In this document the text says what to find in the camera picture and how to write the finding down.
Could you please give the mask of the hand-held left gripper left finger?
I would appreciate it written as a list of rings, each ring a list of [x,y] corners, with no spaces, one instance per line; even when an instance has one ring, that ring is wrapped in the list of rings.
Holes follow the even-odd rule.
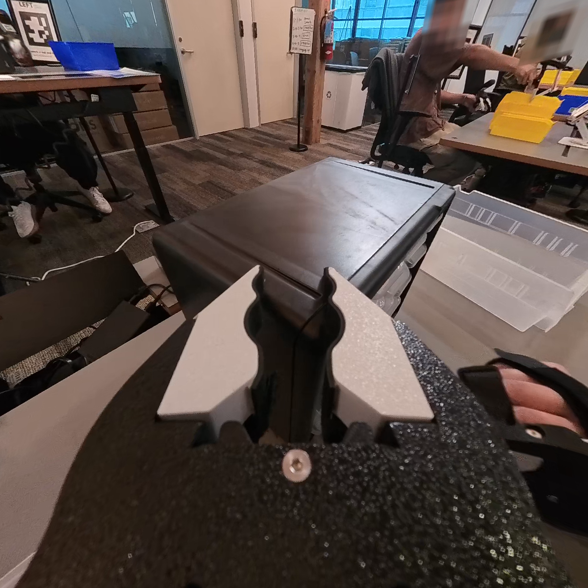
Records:
[[[220,430],[268,427],[274,391],[264,373],[263,268],[254,266],[194,318],[157,416]]]

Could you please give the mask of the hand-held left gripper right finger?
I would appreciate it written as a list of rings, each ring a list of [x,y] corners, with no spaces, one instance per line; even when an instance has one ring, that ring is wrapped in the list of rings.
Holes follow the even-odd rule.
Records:
[[[378,436],[391,423],[435,422],[393,319],[366,295],[327,267],[326,351],[322,433],[342,437],[355,423]]]

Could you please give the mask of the large clear plastic bin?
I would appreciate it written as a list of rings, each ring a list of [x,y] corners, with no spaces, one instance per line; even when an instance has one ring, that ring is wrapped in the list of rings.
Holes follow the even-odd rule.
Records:
[[[587,230],[455,186],[420,268],[519,332],[547,332],[587,293]]]

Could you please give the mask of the black drawer cabinet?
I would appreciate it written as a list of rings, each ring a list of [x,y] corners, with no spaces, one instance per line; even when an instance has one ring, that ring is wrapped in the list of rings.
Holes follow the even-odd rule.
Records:
[[[327,158],[169,224],[152,242],[187,318],[263,268],[258,337],[263,373],[277,376],[269,426],[306,442],[325,374],[324,269],[372,299],[430,246],[454,195],[439,182]]]

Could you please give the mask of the person's right hand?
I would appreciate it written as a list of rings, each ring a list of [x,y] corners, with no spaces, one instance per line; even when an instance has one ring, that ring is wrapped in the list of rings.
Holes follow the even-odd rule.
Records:
[[[496,369],[519,423],[558,426],[587,438],[579,419],[559,393],[506,364],[497,363]]]

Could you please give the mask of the dark flat panel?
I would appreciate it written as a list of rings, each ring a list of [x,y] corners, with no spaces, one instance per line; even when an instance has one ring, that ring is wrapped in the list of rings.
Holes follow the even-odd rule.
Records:
[[[144,288],[121,251],[1,296],[1,370],[107,318]]]

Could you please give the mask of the black office chair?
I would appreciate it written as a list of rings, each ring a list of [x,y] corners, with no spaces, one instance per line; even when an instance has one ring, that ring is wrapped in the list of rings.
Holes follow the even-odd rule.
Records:
[[[399,143],[413,119],[428,116],[428,114],[407,110],[402,105],[403,99],[409,95],[411,90],[418,62],[419,55],[410,56],[408,74],[401,90],[398,105],[394,114],[380,120],[378,131],[372,143],[370,157],[364,162],[367,164],[373,163],[379,168],[385,162],[391,162],[396,169],[401,168],[403,173],[421,178],[424,168],[431,165],[430,158],[415,148],[400,145]]]
[[[110,204],[97,187],[81,191],[51,192],[40,180],[35,180],[29,190],[30,194],[20,196],[18,192],[22,191],[21,188],[1,184],[1,230],[6,229],[4,219],[7,218],[12,222],[19,238],[34,245],[42,241],[40,225],[47,210],[57,212],[60,206],[84,210],[93,222],[101,222],[112,213]]]

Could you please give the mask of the stack of cardboard boxes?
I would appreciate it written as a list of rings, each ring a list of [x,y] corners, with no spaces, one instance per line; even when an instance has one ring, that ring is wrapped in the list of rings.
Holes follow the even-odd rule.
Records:
[[[134,113],[135,121],[146,146],[173,142],[180,138],[163,90],[156,89],[155,84],[151,84],[134,92],[133,96],[138,107]],[[101,149],[121,151],[134,147],[122,114],[100,116],[99,121],[99,128],[104,132]]]

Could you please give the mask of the dark grey jacket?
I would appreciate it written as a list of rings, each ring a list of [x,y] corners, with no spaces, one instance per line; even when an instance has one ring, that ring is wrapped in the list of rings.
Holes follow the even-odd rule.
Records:
[[[362,81],[362,90],[380,119],[390,117],[398,105],[401,90],[408,74],[410,57],[384,47],[372,59]]]

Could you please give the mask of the yellow plastic bin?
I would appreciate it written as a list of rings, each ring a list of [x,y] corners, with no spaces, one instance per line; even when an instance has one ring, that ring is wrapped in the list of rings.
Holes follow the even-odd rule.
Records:
[[[582,70],[557,70],[547,69],[540,79],[539,87],[548,88],[565,88],[574,85]]]
[[[489,134],[538,144],[555,124],[553,116],[562,101],[558,97],[510,92],[498,104]]]

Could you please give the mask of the blue paper sheet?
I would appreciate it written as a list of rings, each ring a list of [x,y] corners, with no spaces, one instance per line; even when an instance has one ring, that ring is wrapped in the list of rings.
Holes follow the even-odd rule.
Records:
[[[119,68],[117,70],[64,70],[67,75],[81,75],[86,77],[108,77],[113,79],[127,79],[131,77],[154,77],[157,73],[135,70],[132,68]]]

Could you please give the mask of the wooden top office desk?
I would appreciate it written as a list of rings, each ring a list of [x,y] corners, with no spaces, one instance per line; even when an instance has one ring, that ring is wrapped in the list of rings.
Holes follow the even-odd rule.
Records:
[[[1,79],[1,96],[35,95],[49,92],[83,91],[86,100],[71,98],[66,102],[51,102],[36,106],[2,106],[1,126],[29,124],[45,121],[79,119],[97,115],[122,115],[130,140],[151,193],[152,202],[145,209],[159,222],[175,221],[153,167],[148,148],[139,130],[135,114],[139,111],[134,93],[144,86],[160,84],[157,73],[122,69],[122,75],[113,77],[108,72],[78,72],[55,68],[43,72],[10,73]]]

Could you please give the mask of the blue plastic bin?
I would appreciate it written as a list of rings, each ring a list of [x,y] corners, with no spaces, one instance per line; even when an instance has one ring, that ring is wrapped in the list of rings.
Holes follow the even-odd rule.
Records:
[[[113,43],[48,41],[55,58],[67,70],[119,70]]]
[[[556,97],[560,100],[560,106],[555,116],[567,117],[574,109],[587,104],[587,86],[567,86]]]

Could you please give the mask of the framed marker tag sign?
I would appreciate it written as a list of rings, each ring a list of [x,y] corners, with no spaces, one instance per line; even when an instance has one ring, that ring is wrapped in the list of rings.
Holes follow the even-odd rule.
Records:
[[[7,1],[13,23],[34,63],[60,65],[51,42],[61,41],[50,1]]]

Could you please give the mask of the wooden post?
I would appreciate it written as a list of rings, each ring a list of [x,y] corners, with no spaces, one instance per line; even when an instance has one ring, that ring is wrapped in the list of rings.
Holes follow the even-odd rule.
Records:
[[[312,52],[305,60],[305,102],[303,118],[303,143],[320,143],[322,131],[322,100],[325,81],[325,60],[322,58],[324,39],[323,17],[330,8],[330,1],[309,1],[309,8],[315,11]]]

